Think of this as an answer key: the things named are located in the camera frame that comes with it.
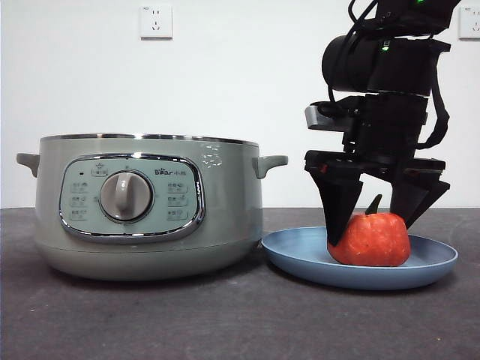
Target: wall socket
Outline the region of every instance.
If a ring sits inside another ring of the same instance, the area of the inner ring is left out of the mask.
[[[173,11],[170,4],[156,4],[140,8],[140,37],[142,39],[173,38]]]
[[[460,39],[480,38],[480,6],[460,7]]]

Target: cooker base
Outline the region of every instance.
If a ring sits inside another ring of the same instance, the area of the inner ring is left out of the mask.
[[[105,281],[151,281],[224,268],[247,255],[258,241],[241,240],[197,249],[148,253],[94,253],[38,243],[37,248],[53,268],[70,275]]]

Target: tomato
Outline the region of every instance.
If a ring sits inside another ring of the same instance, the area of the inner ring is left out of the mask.
[[[354,214],[337,246],[328,243],[327,248],[334,259],[346,265],[399,266],[410,256],[404,219],[396,214],[377,214],[376,211]]]

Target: gray table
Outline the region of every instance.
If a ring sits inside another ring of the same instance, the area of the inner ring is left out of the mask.
[[[455,270],[397,292],[296,279],[256,249],[196,277],[84,280],[49,268],[30,208],[1,211],[5,360],[480,359],[480,209],[430,210],[411,233],[453,245]],[[265,231],[321,224],[316,209],[266,209]]]

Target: stainless steel rim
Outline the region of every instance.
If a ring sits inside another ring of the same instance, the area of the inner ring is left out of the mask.
[[[54,135],[45,136],[40,141],[50,140],[78,140],[78,139],[154,139],[154,140],[190,140],[190,141],[209,141],[213,143],[229,143],[256,146],[256,142],[235,140],[235,139],[223,139],[220,137],[205,137],[205,136],[186,136],[186,135],[163,135],[152,133],[73,133],[66,135]]]

